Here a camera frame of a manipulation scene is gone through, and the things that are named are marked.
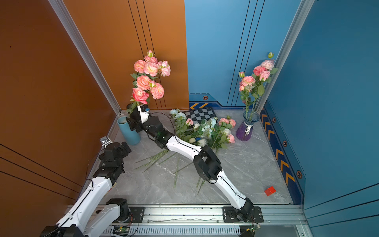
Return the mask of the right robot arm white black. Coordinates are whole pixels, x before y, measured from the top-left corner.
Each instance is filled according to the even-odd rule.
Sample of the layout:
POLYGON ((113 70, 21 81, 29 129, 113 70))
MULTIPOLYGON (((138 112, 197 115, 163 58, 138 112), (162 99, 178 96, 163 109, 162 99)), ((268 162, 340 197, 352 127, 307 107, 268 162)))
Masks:
POLYGON ((253 222, 255 207, 252 201, 229 180, 216 150, 225 148, 235 141, 227 133, 230 126, 226 122, 217 123, 215 118, 195 123, 179 110, 172 110, 168 118, 173 127, 167 130, 148 108, 138 107, 126 118, 130 129, 139 133, 144 131, 160 148, 172 151, 192 161, 199 177, 215 185, 228 199, 242 222, 253 222))

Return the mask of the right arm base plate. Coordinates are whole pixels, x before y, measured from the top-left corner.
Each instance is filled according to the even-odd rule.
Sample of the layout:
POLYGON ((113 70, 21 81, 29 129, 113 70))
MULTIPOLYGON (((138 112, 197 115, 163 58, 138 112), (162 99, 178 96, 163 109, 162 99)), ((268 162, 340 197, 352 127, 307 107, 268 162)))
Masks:
POLYGON ((253 211, 252 211, 252 218, 248 219, 247 221, 243 221, 242 219, 239 219, 237 216, 237 211, 233 207, 229 206, 224 206, 222 207, 223 211, 223 218, 225 223, 238 223, 238 222, 252 222, 254 223, 263 223, 264 222, 264 217, 262 214, 262 210, 259 206, 254 206, 253 211))

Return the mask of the deep pink rose stem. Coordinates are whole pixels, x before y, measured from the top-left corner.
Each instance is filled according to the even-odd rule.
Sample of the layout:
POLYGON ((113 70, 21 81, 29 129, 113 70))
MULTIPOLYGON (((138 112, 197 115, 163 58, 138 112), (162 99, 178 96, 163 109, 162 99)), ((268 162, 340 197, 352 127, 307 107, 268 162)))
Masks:
POLYGON ((137 106, 147 105, 150 100, 149 96, 149 93, 145 90, 139 87, 133 88, 132 98, 130 99, 132 103, 128 105, 128 108, 126 110, 128 114, 131 115, 137 106))

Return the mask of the pale pink carnation stem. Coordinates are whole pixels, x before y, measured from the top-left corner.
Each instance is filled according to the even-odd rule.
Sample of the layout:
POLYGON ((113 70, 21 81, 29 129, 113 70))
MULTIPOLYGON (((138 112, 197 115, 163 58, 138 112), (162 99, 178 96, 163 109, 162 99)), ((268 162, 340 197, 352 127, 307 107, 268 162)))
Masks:
POLYGON ((273 52, 269 52, 268 53, 268 59, 263 61, 260 66, 265 68, 267 71, 272 71, 274 69, 274 64, 275 64, 275 60, 274 60, 274 53, 273 52))

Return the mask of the black cylindrical vase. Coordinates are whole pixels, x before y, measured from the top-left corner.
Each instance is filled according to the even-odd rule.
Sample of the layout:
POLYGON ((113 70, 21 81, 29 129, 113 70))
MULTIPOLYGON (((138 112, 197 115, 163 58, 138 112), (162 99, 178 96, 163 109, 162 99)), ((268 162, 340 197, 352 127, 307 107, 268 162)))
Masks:
POLYGON ((138 110, 138 102, 132 102, 127 105, 128 120, 131 122, 141 122, 140 111, 138 110))

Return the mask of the pale pink double stem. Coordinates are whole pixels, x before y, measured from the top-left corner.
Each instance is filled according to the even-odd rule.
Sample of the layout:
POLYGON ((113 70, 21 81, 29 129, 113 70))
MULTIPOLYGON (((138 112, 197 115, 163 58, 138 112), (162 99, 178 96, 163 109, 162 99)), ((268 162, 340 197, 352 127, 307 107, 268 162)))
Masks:
POLYGON ((159 61, 159 73, 163 77, 168 77, 171 74, 171 68, 167 61, 159 61))

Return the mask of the teal ceramic vase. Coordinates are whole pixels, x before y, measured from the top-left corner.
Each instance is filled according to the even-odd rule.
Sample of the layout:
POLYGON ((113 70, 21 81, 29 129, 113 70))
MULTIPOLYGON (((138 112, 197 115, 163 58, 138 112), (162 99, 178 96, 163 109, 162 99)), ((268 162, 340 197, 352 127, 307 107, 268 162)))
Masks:
POLYGON ((135 130, 131 130, 127 117, 120 117, 117 120, 119 130, 128 145, 137 145, 141 141, 141 136, 135 130))

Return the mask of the peach double bloom stem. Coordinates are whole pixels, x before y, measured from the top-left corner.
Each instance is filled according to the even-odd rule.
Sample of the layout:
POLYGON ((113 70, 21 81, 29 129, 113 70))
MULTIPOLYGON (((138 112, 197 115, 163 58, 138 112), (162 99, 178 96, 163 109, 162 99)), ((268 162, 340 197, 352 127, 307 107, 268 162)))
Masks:
POLYGON ((148 76, 154 78, 160 72, 158 60, 155 58, 152 50, 149 50, 147 52, 147 55, 144 57, 144 59, 136 61, 133 65, 133 69, 135 73, 130 75, 133 79, 137 79, 139 76, 148 76))

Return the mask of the pink double bloom stem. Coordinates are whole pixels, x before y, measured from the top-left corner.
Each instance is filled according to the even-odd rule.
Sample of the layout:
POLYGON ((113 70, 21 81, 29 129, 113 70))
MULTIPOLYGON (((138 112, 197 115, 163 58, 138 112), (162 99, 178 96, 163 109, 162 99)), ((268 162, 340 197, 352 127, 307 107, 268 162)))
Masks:
POLYGON ((241 81, 239 83, 239 93, 242 102, 245 105, 245 113, 251 110, 250 107, 254 106, 257 100, 257 96, 255 95, 255 77, 254 76, 246 76, 244 72, 238 73, 241 81))

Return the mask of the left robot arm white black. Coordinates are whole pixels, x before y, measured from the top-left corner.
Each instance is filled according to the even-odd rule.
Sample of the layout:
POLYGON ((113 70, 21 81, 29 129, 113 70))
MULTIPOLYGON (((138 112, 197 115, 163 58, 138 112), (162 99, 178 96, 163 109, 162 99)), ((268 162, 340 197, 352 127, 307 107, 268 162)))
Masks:
POLYGON ((123 159, 131 153, 126 142, 113 142, 105 146, 100 160, 103 164, 90 179, 86 191, 73 207, 54 226, 47 226, 41 237, 99 237, 114 221, 126 223, 131 220, 130 209, 124 198, 113 198, 91 219, 102 198, 124 173, 123 159))

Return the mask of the large peach bloom stem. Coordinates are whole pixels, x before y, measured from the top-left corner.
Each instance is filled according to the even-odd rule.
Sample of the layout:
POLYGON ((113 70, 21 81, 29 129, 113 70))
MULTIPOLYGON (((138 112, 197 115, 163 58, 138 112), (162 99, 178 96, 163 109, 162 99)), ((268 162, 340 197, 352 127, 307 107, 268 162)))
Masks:
POLYGON ((148 76, 139 76, 135 83, 135 88, 139 87, 149 93, 153 100, 161 99, 164 97, 164 88, 160 83, 156 83, 154 80, 150 79, 148 76))

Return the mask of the bunch of pink flowers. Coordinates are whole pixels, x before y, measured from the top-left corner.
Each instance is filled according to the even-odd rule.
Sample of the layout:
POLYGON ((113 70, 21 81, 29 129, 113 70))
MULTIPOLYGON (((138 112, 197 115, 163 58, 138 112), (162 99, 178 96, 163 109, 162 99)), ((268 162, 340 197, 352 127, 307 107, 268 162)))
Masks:
MULTIPOLYGON (((159 112, 150 112, 150 117, 159 115, 159 112)), ((173 127, 169 131, 168 142, 166 145, 158 145, 163 150, 149 157, 144 167, 149 169, 157 162, 165 162, 165 155, 169 152, 179 154, 192 161, 204 182, 216 185, 225 195, 239 197, 240 192, 228 180, 216 155, 219 149, 235 142, 230 131, 235 126, 233 120, 229 117, 221 120, 211 118, 194 124, 179 109, 171 110, 167 117, 173 127)))

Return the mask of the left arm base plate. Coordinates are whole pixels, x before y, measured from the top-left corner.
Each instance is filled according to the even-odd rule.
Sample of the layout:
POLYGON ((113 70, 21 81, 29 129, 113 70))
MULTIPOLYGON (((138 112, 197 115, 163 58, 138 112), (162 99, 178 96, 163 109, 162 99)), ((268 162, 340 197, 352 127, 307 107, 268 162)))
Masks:
POLYGON ((131 223, 142 223, 144 214, 144 207, 129 207, 128 210, 121 210, 120 217, 116 220, 116 222, 124 223, 125 225, 131 223))

